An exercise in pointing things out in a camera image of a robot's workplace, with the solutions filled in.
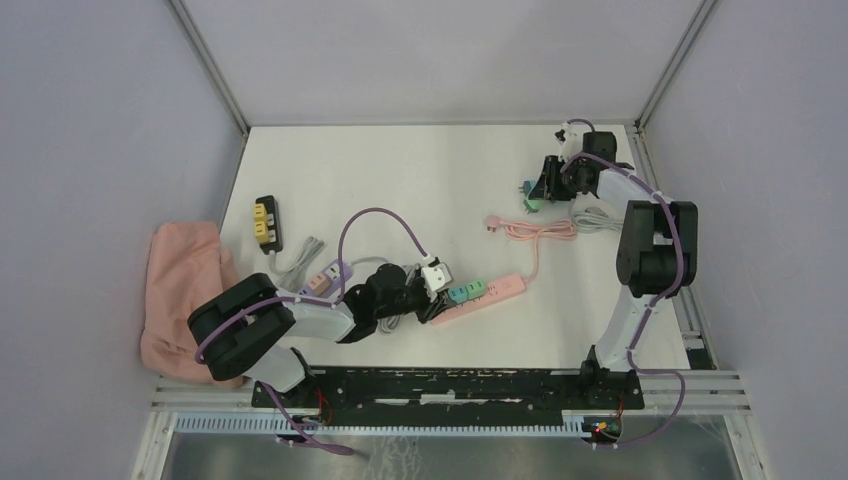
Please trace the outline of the teal cube plug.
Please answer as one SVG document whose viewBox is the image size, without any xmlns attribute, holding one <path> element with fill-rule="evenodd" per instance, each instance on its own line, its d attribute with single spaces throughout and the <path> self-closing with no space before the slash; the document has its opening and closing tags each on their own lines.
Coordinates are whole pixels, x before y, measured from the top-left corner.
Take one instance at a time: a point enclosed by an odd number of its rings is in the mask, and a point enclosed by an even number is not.
<svg viewBox="0 0 848 480">
<path fill-rule="evenodd" d="M 468 291 L 465 286 L 458 286 L 447 290 L 449 299 L 456 305 L 468 301 Z"/>
</svg>

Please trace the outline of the green cube plug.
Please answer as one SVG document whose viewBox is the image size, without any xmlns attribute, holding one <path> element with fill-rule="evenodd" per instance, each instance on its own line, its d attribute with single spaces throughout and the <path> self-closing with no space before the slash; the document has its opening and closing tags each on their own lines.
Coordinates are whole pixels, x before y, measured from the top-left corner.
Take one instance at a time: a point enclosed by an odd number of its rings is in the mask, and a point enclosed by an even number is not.
<svg viewBox="0 0 848 480">
<path fill-rule="evenodd" d="M 484 280 L 474 280 L 465 286 L 467 300 L 473 301 L 482 297 L 487 290 L 487 284 Z"/>
<path fill-rule="evenodd" d="M 541 210 L 544 205 L 544 201 L 542 199 L 524 198 L 522 200 L 522 205 L 528 214 L 535 214 Z"/>
</svg>

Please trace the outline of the pink power strip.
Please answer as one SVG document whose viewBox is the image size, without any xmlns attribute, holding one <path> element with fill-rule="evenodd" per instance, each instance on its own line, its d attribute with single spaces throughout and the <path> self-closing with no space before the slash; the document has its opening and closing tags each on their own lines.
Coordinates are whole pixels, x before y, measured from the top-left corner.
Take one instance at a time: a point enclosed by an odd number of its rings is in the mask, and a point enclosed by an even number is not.
<svg viewBox="0 0 848 480">
<path fill-rule="evenodd" d="M 511 274 L 486 283 L 486 291 L 479 297 L 453 306 L 430 321 L 433 325 L 457 319 L 497 303 L 517 297 L 526 291 L 526 283 L 519 274 Z"/>
</svg>

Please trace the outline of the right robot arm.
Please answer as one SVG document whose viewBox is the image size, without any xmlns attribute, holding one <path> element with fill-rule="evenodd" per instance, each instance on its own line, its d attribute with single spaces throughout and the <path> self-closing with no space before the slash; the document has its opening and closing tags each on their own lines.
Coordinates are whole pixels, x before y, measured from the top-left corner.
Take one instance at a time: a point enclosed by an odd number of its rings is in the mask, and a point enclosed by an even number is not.
<svg viewBox="0 0 848 480">
<path fill-rule="evenodd" d="M 580 400 L 591 408 L 612 401 L 618 388 L 632 393 L 641 373 L 636 359 L 651 317 L 690 285 L 697 272 L 698 209 L 674 201 L 617 159 L 617 139 L 564 123 L 560 151 L 544 160 L 533 196 L 571 201 L 591 195 L 623 215 L 615 259 L 620 294 L 608 325 L 581 365 Z"/>
</svg>

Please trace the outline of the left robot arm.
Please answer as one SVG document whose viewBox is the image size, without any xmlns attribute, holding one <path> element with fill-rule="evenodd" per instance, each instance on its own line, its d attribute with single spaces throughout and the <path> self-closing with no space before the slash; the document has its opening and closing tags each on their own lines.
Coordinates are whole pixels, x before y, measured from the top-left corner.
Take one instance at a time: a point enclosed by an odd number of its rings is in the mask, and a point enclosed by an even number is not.
<svg viewBox="0 0 848 480">
<path fill-rule="evenodd" d="M 246 376 L 264 383 L 291 406 L 307 404 L 315 382 L 304 356 L 280 345 L 286 336 L 351 344 L 374 334 L 382 320 L 413 314 L 427 322 L 447 309 L 453 281 L 434 260 L 408 273 L 386 263 L 337 300 L 278 289 L 264 273 L 195 309 L 187 320 L 195 360 L 216 381 Z"/>
</svg>

